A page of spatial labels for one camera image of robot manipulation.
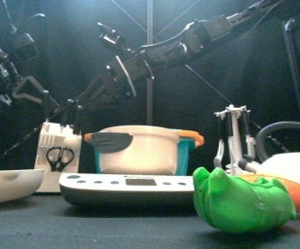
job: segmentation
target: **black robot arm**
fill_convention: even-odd
[[[108,63],[107,70],[116,87],[122,86],[126,89],[123,96],[135,96],[132,83],[139,79],[152,78],[159,71],[180,66],[213,51],[249,30],[274,8],[281,9],[283,4],[297,5],[297,1],[263,0],[230,17],[195,20],[171,39],[142,46],[135,51],[126,47],[124,37],[99,23],[104,47],[116,54],[116,59]]]
[[[37,91],[25,92],[25,87],[31,86],[32,89]],[[7,105],[11,105],[12,95],[13,98],[25,98],[29,101],[41,104],[44,88],[33,79],[32,76],[21,76],[15,68],[15,65],[9,59],[9,55],[4,53],[0,49],[0,101]],[[50,96],[50,109],[55,113],[58,112],[60,106],[55,99]]]

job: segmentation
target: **table surface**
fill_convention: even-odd
[[[0,248],[300,248],[300,213],[265,233],[229,234],[192,209],[80,208],[32,195],[0,203]]]

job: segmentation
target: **white pot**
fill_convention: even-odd
[[[150,125],[122,125],[100,132],[124,132],[132,136],[126,149],[99,153],[99,168],[104,174],[174,175],[176,169],[178,134]]]

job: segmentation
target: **green plastic object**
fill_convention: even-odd
[[[295,219],[294,203],[274,178],[255,183],[229,176],[221,168],[192,173],[194,207],[200,219],[229,233],[263,232]]]

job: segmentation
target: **black backdrop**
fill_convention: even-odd
[[[155,0],[155,41],[172,37],[195,19],[230,16],[253,3],[250,0]],[[114,54],[98,39],[98,22],[126,36],[131,48],[136,49],[146,43],[144,0],[13,0],[7,4],[16,26],[33,14],[46,15],[46,21],[33,21],[25,29],[37,47],[37,57],[27,62],[13,62],[19,72],[35,77],[62,105],[82,93],[114,59]],[[300,76],[300,15],[295,22],[297,28],[290,33]],[[0,1],[0,48],[13,58],[7,23]],[[230,103],[247,106],[250,118],[259,127],[279,121],[300,121],[282,26],[282,19],[267,19],[242,40],[194,60],[188,66],[203,80],[183,66],[160,72],[155,77],[152,125],[195,130],[206,139],[204,146],[190,154],[188,173],[200,165],[213,168],[218,146],[214,113]],[[86,114],[83,133],[112,125],[146,124],[146,82],[136,83],[135,89],[134,99],[122,101],[115,108]],[[54,123],[59,121],[60,115],[51,120]],[[17,100],[11,107],[0,103],[0,156],[41,123],[43,110],[35,103]],[[300,150],[298,132],[281,132],[278,140],[291,151]],[[32,168],[36,144],[37,132],[0,160],[0,169]],[[82,144],[79,171],[94,172],[92,164],[92,149]]]

